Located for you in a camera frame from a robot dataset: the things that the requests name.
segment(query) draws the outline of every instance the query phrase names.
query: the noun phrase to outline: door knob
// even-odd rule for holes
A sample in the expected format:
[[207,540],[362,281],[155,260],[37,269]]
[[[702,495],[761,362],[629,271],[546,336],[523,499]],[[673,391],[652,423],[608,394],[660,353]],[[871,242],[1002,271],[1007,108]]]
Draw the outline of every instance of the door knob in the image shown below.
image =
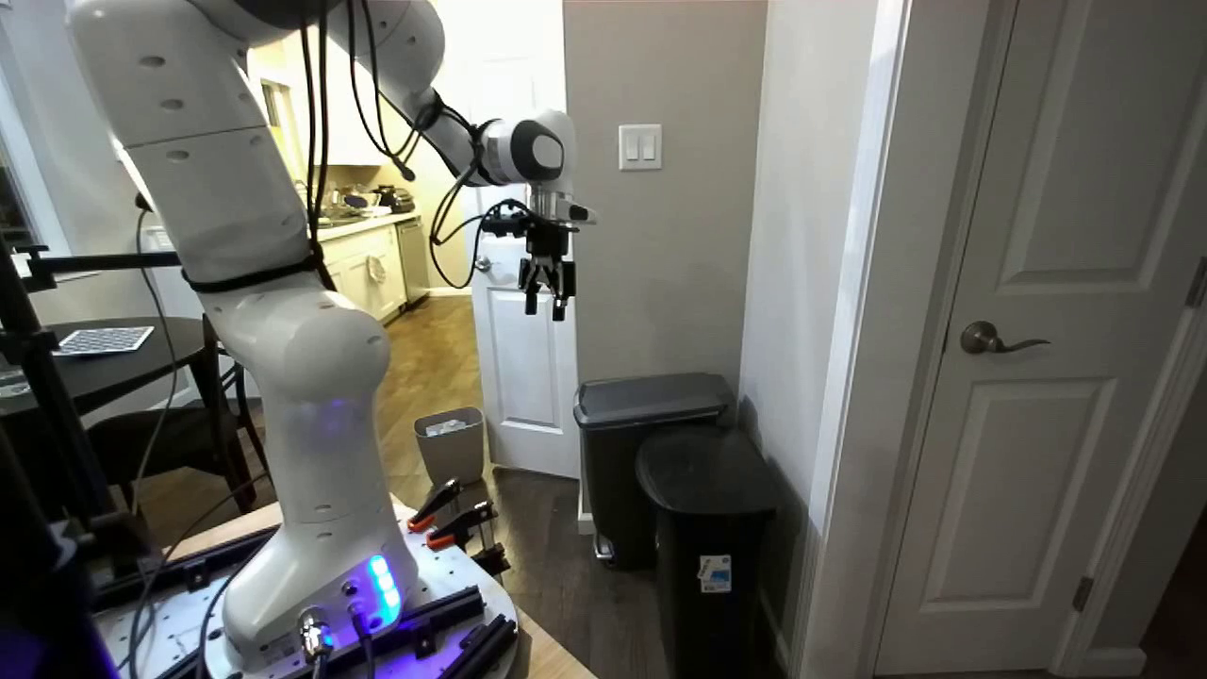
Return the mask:
[[994,323],[989,319],[971,319],[966,331],[959,331],[959,348],[966,348],[966,353],[1014,353],[1024,348],[1041,348],[1049,340],[1023,340],[1023,344],[1007,344],[994,336]]

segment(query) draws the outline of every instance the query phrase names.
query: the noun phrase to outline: door frame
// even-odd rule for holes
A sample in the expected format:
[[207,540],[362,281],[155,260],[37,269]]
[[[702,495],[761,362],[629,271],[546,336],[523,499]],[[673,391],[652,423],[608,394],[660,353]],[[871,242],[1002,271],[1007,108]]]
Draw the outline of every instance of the door frame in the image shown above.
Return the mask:
[[[893,87],[885,124],[865,129],[865,137],[881,137],[881,149],[866,247],[847,247],[844,260],[865,295],[853,302],[853,318],[836,318],[836,331],[853,336],[853,357],[832,409],[832,467],[823,480],[831,485],[831,540],[819,541],[804,611],[805,633],[798,655],[793,655],[797,673],[876,670],[903,540],[920,433],[970,233],[971,183],[963,177],[966,165],[979,162],[989,133],[979,69],[994,69],[1007,33],[999,11],[1014,7],[1007,0],[937,4],[885,4],[881,11],[901,21],[898,46],[871,55],[871,69],[893,69]],[[1091,556],[1091,607],[1067,621],[1049,667],[1057,673],[1136,670],[1136,655],[1095,652],[1091,645],[1203,362],[1207,319],[1188,311],[1141,423],[1141,451],[1126,465],[1110,528]]]

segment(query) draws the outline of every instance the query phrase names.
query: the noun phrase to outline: countertop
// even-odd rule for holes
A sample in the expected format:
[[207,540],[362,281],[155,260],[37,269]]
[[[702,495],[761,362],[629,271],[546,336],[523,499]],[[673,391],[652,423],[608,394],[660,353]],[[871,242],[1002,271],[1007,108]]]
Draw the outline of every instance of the countertop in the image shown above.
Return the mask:
[[320,242],[334,242],[334,237],[354,237],[354,233],[382,231],[382,226],[393,226],[393,223],[418,223],[418,209],[397,209],[397,216],[382,216],[382,219],[334,219],[334,223],[320,223],[320,226],[316,226],[316,237],[320,237]]

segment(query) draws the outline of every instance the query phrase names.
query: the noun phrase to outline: white door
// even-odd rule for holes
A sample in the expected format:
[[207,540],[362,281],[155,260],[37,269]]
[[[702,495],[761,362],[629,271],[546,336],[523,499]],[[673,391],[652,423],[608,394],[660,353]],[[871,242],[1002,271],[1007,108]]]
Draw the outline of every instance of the white door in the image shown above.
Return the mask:
[[[1057,658],[1190,318],[1207,251],[1203,69],[1203,0],[1014,7],[881,673]],[[1002,344],[1044,344],[978,353],[963,348],[978,319]]]
[[[472,119],[564,108],[563,0],[438,0],[450,26],[443,98]],[[477,187],[465,209],[477,216],[523,187]],[[523,318],[515,237],[482,237],[486,271],[475,275],[475,336],[489,457],[500,467],[575,480],[575,302],[550,319],[546,299]]]

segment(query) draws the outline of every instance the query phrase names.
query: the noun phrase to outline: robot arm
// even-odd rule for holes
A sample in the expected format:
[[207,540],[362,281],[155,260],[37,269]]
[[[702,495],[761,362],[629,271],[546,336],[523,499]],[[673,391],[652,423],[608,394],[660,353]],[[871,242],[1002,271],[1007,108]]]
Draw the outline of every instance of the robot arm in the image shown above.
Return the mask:
[[140,169],[226,349],[256,375],[284,528],[235,575],[222,603],[226,655],[269,673],[294,648],[297,618],[323,618],[334,648],[362,621],[393,626],[426,580],[397,528],[374,436],[388,362],[377,319],[323,291],[306,206],[238,69],[245,46],[323,16],[347,36],[374,16],[388,101],[472,183],[529,182],[530,206],[482,231],[523,233],[529,295],[572,295],[572,133],[563,113],[472,129],[433,95],[441,21],[426,0],[71,0],[79,64]]

